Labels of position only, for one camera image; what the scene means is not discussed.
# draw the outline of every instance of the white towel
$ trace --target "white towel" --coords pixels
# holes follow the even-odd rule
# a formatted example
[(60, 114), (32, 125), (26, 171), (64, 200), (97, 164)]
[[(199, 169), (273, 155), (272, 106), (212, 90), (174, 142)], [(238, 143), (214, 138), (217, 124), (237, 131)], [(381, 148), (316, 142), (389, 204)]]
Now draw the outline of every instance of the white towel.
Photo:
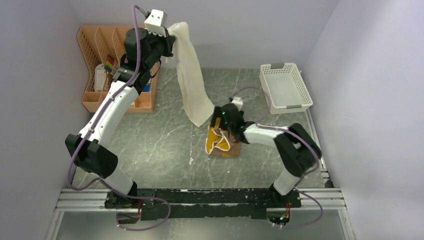
[(172, 51), (176, 58), (184, 111), (194, 125), (200, 127), (212, 115), (215, 106), (205, 92), (198, 56), (190, 42), (189, 25), (186, 22), (175, 23), (168, 32), (176, 38)]

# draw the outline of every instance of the cable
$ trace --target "cable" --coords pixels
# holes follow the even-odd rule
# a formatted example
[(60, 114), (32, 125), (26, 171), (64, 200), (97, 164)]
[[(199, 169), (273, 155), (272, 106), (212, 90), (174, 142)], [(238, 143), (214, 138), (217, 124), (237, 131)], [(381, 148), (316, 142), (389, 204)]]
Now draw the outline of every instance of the cable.
[(153, 226), (150, 226), (150, 227), (146, 227), (146, 228), (132, 229), (132, 228), (123, 227), (118, 222), (118, 215), (116, 216), (117, 226), (119, 228), (124, 229), (124, 230), (127, 230), (127, 231), (146, 231), (146, 230), (154, 229), (154, 228), (162, 225), (164, 222), (166, 222), (168, 220), (169, 216), (171, 215), (171, 205), (165, 199), (162, 199), (162, 198), (159, 198), (159, 197), (150, 197), (150, 196), (130, 196), (130, 195), (126, 195), (126, 194), (124, 194), (122, 192), (119, 192), (119, 191), (113, 189), (106, 182), (104, 182), (100, 177), (94, 178), (87, 185), (85, 185), (83, 187), (75, 187), (71, 183), (71, 170), (72, 170), (72, 166), (74, 165), (75, 159), (77, 158), (78, 153), (80, 152), (80, 150), (83, 147), (84, 143), (86, 142), (86, 140), (88, 139), (88, 137), (90, 136), (90, 134), (94, 131), (93, 129), (95, 129), (95, 127), (99, 123), (101, 117), (103, 116), (103, 114), (105, 113), (106, 109), (108, 108), (108, 106), (113, 101), (113, 99), (115, 99), (117, 95), (119, 95), (126, 87), (128, 87), (133, 82), (133, 80), (137, 77), (137, 74), (138, 74), (138, 72), (140, 70), (141, 46), (140, 46), (140, 34), (139, 34), (139, 31), (138, 31), (139, 25), (137, 23), (136, 9), (139, 10), (144, 15), (145, 15), (144, 12), (146, 12), (146, 11), (142, 10), (142, 8), (140, 8), (137, 5), (134, 5), (132, 7), (132, 16), (133, 16), (133, 21), (134, 21), (135, 39), (136, 39), (136, 47), (137, 47), (137, 63), (136, 63), (136, 66), (135, 66), (134, 74), (132, 75), (132, 77), (124, 85), (122, 85), (115, 93), (113, 93), (110, 98), (107, 99), (107, 101), (105, 102), (105, 104), (103, 105), (103, 107), (98, 112), (97, 117), (93, 120), (90, 129), (87, 131), (87, 133), (85, 134), (85, 136), (79, 142), (78, 146), (75, 149), (75, 152), (72, 154), (72, 157), (71, 157), (71, 162), (69, 164), (69, 167), (68, 167), (68, 170), (67, 170), (67, 174), (66, 174), (66, 184), (67, 184), (67, 186), (70, 189), (72, 189), (74, 191), (82, 191), (82, 190), (88, 188), (90, 185), (92, 185), (97, 180), (100, 180), (100, 182), (103, 185), (105, 185), (107, 188), (109, 188), (111, 191), (113, 191), (114, 193), (116, 193), (118, 195), (121, 195), (121, 196), (123, 196), (125, 198), (136, 199), (136, 200), (157, 200), (157, 201), (161, 201), (161, 202), (164, 202), (165, 204), (167, 204), (168, 205), (168, 214), (166, 215), (165, 219), (162, 220), (161, 222), (159, 222), (156, 225), (153, 225)]
[(264, 120), (265, 118), (267, 118), (268, 117), (268, 115), (269, 114), (271, 114), (271, 98), (270, 98), (270, 96), (262, 89), (262, 88), (259, 88), (259, 87), (255, 87), (255, 86), (248, 86), (248, 87), (244, 87), (244, 88), (242, 88), (242, 89), (240, 89), (240, 90), (238, 90), (236, 93), (234, 93), (233, 94), (233, 98), (237, 95), (237, 94), (239, 94), (241, 91), (244, 91), (244, 90), (246, 90), (246, 89), (255, 89), (255, 90), (259, 90), (259, 91), (261, 91), (261, 92), (263, 92), (264, 94), (265, 94), (265, 98), (266, 98), (266, 101), (267, 101), (267, 103), (268, 103), (268, 112), (262, 117), (262, 118), (260, 118), (259, 120), (257, 120), (256, 121), (256, 123), (255, 123), (255, 125), (256, 125), (256, 127), (258, 127), (258, 128), (260, 128), (260, 129), (265, 129), (265, 130), (275, 130), (275, 131), (280, 131), (280, 132), (284, 132), (284, 133), (287, 133), (287, 134), (289, 134), (289, 135), (291, 135), (291, 136), (293, 136), (294, 138), (296, 138), (297, 140), (299, 140), (299, 142), (301, 142), (309, 151), (310, 151), (310, 153), (313, 155), (313, 158), (315, 159), (315, 166), (311, 169), (311, 170), (309, 170), (309, 171), (307, 171), (307, 172), (305, 172), (300, 178), (299, 178), (299, 180), (296, 182), (296, 184), (294, 184), (294, 190), (296, 191), (296, 192), (298, 192), (299, 194), (302, 194), (302, 195), (304, 195), (304, 196), (306, 196), (306, 197), (308, 197), (309, 199), (311, 199), (312, 201), (314, 201), (317, 205), (318, 205), (318, 207), (319, 207), (319, 209), (320, 209), (320, 212), (319, 212), (319, 216), (315, 219), (315, 220), (312, 220), (312, 221), (310, 221), (310, 222), (307, 222), (307, 223), (303, 223), (303, 224), (298, 224), (298, 225), (294, 225), (294, 226), (282, 226), (282, 228), (285, 228), (285, 229), (296, 229), (296, 228), (303, 228), (303, 227), (306, 227), (306, 226), (309, 226), (309, 225), (312, 225), (312, 224), (315, 224), (316, 222), (318, 222), (322, 217), (323, 217), (323, 215), (324, 215), (324, 209), (323, 209), (323, 206), (318, 202), (318, 200), (316, 200), (315, 198), (313, 198), (312, 196), (310, 196), (310, 195), (308, 195), (308, 194), (306, 194), (306, 193), (304, 193), (304, 192), (302, 192), (302, 191), (300, 191), (299, 189), (297, 189), (296, 187), (301, 183), (301, 181), (305, 178), (305, 176), (306, 175), (308, 175), (308, 174), (310, 174), (310, 173), (312, 173), (312, 172), (314, 172), (315, 170), (317, 170), (318, 168), (319, 168), (319, 165), (320, 165), (320, 158), (318, 157), (318, 155), (317, 155), (317, 153), (314, 151), (314, 149), (305, 141), (305, 140), (303, 140), (300, 136), (298, 136), (297, 134), (295, 134), (294, 132), (292, 132), (292, 131), (290, 131), (290, 130), (288, 130), (288, 129), (284, 129), (284, 128), (282, 128), (282, 127), (277, 127), (277, 126), (266, 126), (266, 125), (261, 125), (259, 122), (260, 121), (262, 121), (262, 120)]
[(153, 226), (149, 226), (149, 227), (146, 227), (146, 228), (139, 228), (139, 229), (136, 229), (136, 228), (127, 228), (127, 227), (124, 227), (124, 226), (122, 226), (120, 223), (119, 223), (119, 220), (118, 220), (118, 215), (116, 215), (116, 226), (118, 227), (118, 228), (120, 228), (120, 229), (123, 229), (123, 230), (126, 230), (126, 231), (132, 231), (132, 232), (142, 232), (142, 231), (147, 231), (147, 230), (150, 230), (150, 229), (154, 229), (154, 228), (157, 228), (157, 227), (159, 227), (160, 225), (162, 225), (162, 224), (164, 224), (169, 218), (170, 218), (170, 215), (171, 215), (171, 205), (170, 205), (170, 203), (168, 202), (168, 201), (166, 201), (165, 199), (163, 199), (163, 198), (160, 198), (160, 197), (153, 197), (153, 196), (130, 196), (130, 195), (127, 195), (127, 194), (124, 194), (124, 193), (122, 193), (122, 192), (119, 192), (119, 191), (117, 191), (117, 190), (115, 190), (115, 189), (113, 189), (111, 186), (109, 186), (106, 182), (104, 182), (103, 180), (100, 180), (100, 182), (103, 184), (103, 185), (105, 185), (108, 189), (110, 189), (112, 192), (114, 192), (114, 193), (116, 193), (116, 194), (118, 194), (118, 195), (121, 195), (121, 196), (123, 196), (123, 197), (126, 197), (126, 198), (129, 198), (129, 199), (137, 199), (137, 200), (157, 200), (157, 201), (161, 201), (161, 202), (163, 202), (163, 203), (165, 203), (167, 206), (168, 206), (168, 213), (166, 214), (166, 217), (161, 221), (161, 222), (159, 222), (159, 223), (157, 223), (157, 224), (155, 224), (155, 225), (153, 225)]

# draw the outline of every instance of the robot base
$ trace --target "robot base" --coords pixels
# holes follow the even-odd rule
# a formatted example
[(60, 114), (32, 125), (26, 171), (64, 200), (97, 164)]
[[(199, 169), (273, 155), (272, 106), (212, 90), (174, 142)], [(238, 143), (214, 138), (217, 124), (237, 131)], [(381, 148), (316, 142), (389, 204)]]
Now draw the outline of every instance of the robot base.
[[(172, 205), (169, 218), (224, 218), (251, 217), (267, 219), (267, 208), (285, 208), (290, 203), (292, 208), (300, 208), (299, 193), (291, 191), (280, 196), (270, 188), (216, 188), (216, 189), (149, 189), (137, 190), (140, 197), (157, 197), (166, 199)], [(105, 208), (123, 208), (120, 197), (109, 192)], [(137, 209), (139, 202), (135, 200), (130, 207)], [(160, 201), (143, 200), (141, 205), (143, 221), (163, 218), (168, 213), (168, 206)], [(131, 214), (119, 214), (122, 224), (136, 223), (139, 218)]]

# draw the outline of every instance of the white storage basket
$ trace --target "white storage basket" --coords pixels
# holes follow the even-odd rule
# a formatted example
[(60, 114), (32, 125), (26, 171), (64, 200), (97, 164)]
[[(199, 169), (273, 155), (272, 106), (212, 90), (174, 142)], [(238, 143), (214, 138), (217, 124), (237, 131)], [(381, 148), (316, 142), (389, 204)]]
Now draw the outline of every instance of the white storage basket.
[(306, 111), (312, 99), (294, 63), (273, 63), (260, 66), (260, 84), (268, 94), (271, 114)]

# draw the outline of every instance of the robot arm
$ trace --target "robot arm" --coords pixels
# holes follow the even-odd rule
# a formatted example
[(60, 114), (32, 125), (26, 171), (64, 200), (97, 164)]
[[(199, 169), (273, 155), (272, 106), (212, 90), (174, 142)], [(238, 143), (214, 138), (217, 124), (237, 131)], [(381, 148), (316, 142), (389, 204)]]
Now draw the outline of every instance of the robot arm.
[[(157, 62), (161, 62), (162, 56), (173, 56), (172, 48), (175, 42), (175, 37), (170, 36), (165, 28), (167, 15), (163, 11), (152, 10), (152, 12), (146, 12), (145, 17), (144, 25), (146, 29), (132, 28), (126, 33), (124, 40), (126, 54), (121, 58), (120, 68), (113, 76), (109, 93), (99, 109), (78, 135), (69, 134), (65, 140), (66, 147), (72, 156), (78, 144), (82, 141), (82, 137), (86, 136), (87, 132), (90, 131), (91, 134), (78, 152), (74, 162), (75, 165), (88, 173), (98, 175), (113, 189), (131, 196), (137, 195), (137, 184), (120, 170), (118, 157), (110, 152), (108, 147), (113, 132), (124, 113), (152, 78), (152, 67)], [(138, 43), (135, 31), (138, 31), (140, 37), (140, 42)], [(113, 96), (135, 73), (137, 44), (140, 45), (141, 59), (139, 59), (140, 65), (136, 77), (118, 95)], [(111, 103), (104, 109), (109, 99), (111, 99)], [(98, 124), (94, 129), (91, 129), (93, 122), (98, 116), (100, 116)]]
[(229, 131), (238, 142), (246, 144), (263, 144), (275, 147), (280, 154), (284, 169), (271, 189), (281, 196), (288, 194), (300, 180), (302, 175), (312, 168), (316, 161), (311, 151), (295, 137), (278, 129), (289, 130), (302, 138), (314, 150), (318, 158), (322, 153), (317, 144), (299, 123), (289, 127), (270, 127), (256, 125), (243, 119), (243, 100), (239, 97), (231, 99), (222, 107), (215, 107), (213, 118), (223, 118), (220, 128)]

